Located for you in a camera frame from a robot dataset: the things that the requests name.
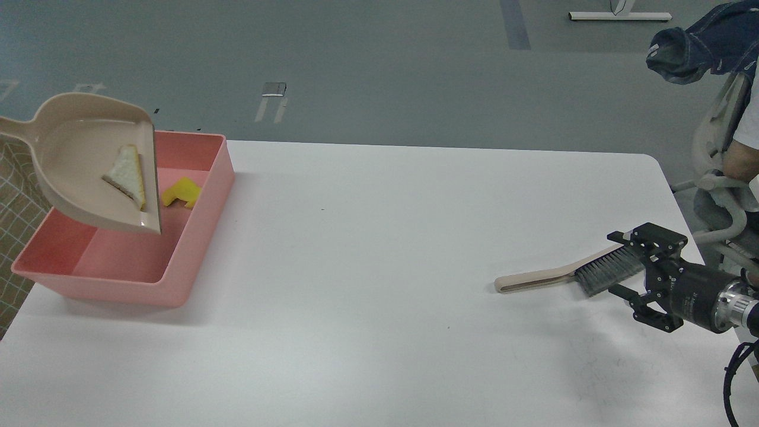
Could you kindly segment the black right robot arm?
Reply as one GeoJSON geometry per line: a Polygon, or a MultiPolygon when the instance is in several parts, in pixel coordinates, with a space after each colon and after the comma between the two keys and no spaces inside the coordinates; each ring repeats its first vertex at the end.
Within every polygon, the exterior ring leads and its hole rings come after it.
{"type": "Polygon", "coordinates": [[[632,308],[635,321],[668,333],[685,322],[712,333],[740,327],[757,337],[757,290],[742,276],[683,259],[685,235],[646,222],[613,231],[607,240],[631,250],[645,271],[645,294],[619,283],[609,288],[632,308]]]}

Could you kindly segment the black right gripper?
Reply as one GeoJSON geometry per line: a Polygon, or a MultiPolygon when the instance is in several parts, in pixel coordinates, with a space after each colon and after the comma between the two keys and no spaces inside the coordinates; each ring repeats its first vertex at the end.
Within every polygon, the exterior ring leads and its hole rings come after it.
{"type": "Polygon", "coordinates": [[[723,333],[735,326],[728,305],[738,295],[742,279],[678,260],[688,243],[685,235],[645,222],[628,232],[612,231],[607,240],[631,249],[640,260],[651,261],[645,267],[648,294],[638,294],[621,284],[608,289],[610,294],[626,301],[635,321],[667,333],[682,327],[685,321],[713,333],[723,333]],[[664,312],[651,308],[649,302],[656,302],[664,312]]]}

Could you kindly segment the person forearm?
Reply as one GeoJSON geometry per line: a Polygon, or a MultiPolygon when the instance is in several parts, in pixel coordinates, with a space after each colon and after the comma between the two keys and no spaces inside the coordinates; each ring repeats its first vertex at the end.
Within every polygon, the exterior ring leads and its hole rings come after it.
{"type": "Polygon", "coordinates": [[[758,145],[734,139],[723,156],[723,173],[730,179],[749,182],[758,175],[758,145]]]}

